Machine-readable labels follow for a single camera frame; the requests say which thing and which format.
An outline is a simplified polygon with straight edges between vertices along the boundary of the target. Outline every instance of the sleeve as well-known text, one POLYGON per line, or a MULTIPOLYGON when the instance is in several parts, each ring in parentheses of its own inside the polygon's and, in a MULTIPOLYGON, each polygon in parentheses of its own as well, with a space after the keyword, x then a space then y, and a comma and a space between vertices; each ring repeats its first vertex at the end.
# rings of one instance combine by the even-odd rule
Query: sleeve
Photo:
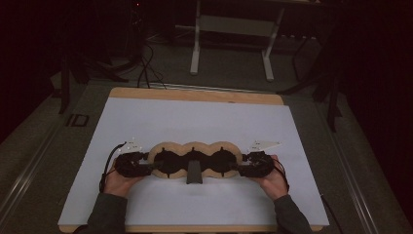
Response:
POLYGON ((285 195, 274 201, 277 214, 278 234, 313 233, 309 221, 300 212, 290 195, 285 195))
POLYGON ((79 234, 125 234, 125 215, 128 200, 112 194, 99 193, 87 226, 79 227, 79 234))

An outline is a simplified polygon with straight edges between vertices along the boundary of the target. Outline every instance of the gray floor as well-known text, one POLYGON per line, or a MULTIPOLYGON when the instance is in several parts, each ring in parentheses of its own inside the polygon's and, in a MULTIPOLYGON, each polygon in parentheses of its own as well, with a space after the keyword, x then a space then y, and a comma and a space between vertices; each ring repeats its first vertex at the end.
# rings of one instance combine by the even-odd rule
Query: gray floor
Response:
MULTIPOLYGON (((271 56, 276 76, 273 83, 265 80, 259 50, 229 50, 209 42, 205 42, 201 50, 197 76, 189 74, 192 48, 185 38, 174 45, 150 43, 154 50, 151 67, 163 74, 168 89, 218 88, 273 93, 297 83, 290 62, 298 46, 294 39, 281 38, 276 42, 271 56)), ((309 69, 318 49, 312 41, 297 58, 300 75, 309 69)), ((0 145, 0 198, 16 204, 8 207, 7 213, 5 206, 2 207, 0 215, 8 217, 2 219, 3 233, 59 233, 56 224, 65 197, 108 94, 116 86, 136 86, 140 70, 141 67, 137 67, 121 73, 122 77, 131 79, 127 84, 113 83, 97 75, 88 86, 73 84, 74 99, 65 115, 57 114, 59 99, 48 98, 0 145), (89 115, 88 125, 64 126, 71 113, 89 115), (29 177, 22 176, 21 172, 26 172, 25 167, 33 164, 32 161, 38 165, 37 170, 25 174, 29 177), (15 184, 21 179, 26 184, 15 184), (22 187, 24 196, 8 199, 11 191, 16 194, 14 187, 22 187)), ((157 79, 152 72, 149 75, 150 80, 157 79)), ((152 87, 163 87, 155 83, 152 87)), ((345 97, 339 98, 343 116, 336 119, 337 133, 333 134, 324 121, 326 103, 313 102, 312 89, 283 99, 291 108, 319 192, 328 201, 344 233, 413 233, 345 97)), ((329 210, 327 214, 330 226, 320 233, 339 233, 329 210)))

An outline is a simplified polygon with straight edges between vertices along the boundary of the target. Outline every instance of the person's left hand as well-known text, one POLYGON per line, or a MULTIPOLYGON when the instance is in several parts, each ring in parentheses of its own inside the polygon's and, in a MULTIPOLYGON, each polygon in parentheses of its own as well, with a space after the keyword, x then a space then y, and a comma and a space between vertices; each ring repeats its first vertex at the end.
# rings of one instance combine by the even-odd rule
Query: person's left hand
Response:
POLYGON ((106 185, 103 193, 127 198, 131 188, 137 182, 143 180, 143 177, 124 177, 123 175, 120 175, 114 168, 115 162, 116 159, 113 162, 109 174, 106 176, 106 185))

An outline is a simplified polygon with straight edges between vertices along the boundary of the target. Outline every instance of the dark background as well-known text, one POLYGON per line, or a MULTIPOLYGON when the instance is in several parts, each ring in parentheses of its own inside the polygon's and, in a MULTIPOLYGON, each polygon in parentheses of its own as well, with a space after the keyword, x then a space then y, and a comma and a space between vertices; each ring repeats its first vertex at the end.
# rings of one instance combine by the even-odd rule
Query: dark background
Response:
MULTIPOLYGON (((64 36, 70 35, 76 50, 94 59, 106 60, 125 46, 123 21, 126 1, 4 1, 0 12, 0 142, 43 99, 53 92, 49 78, 60 71, 64 36), (109 25, 96 19, 96 9, 105 12, 109 25), (116 30, 120 38, 101 40, 102 33, 116 30)), ((146 20, 173 35, 175 24, 193 25, 195 1, 154 0, 147 5, 146 20)), ((341 60, 345 93, 382 169, 413 223, 412 103, 413 4, 411 1, 357 1, 346 14, 336 40, 329 41, 341 60)), ((289 11, 282 22, 283 34, 306 35, 308 16, 302 9, 289 11)))

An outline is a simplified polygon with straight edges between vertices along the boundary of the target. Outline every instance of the hand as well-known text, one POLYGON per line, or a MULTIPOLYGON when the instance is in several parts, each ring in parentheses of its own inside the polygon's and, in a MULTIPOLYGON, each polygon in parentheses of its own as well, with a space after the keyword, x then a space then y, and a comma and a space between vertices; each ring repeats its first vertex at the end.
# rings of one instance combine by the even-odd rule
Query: hand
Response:
MULTIPOLYGON (((279 157, 277 155, 272 155, 271 157, 274 159, 274 166, 276 166, 283 172, 282 166, 277 162, 279 161, 279 157)), ((267 196, 273 201, 288 194, 288 189, 286 187, 285 181, 282 175, 276 170, 273 170, 264 177, 254 177, 251 179, 257 182, 267 194, 267 196)))
POLYGON ((127 198, 133 185, 143 180, 143 177, 124 177, 123 175, 120 175, 115 170, 115 162, 116 159, 106 177, 106 185, 103 192, 127 198))

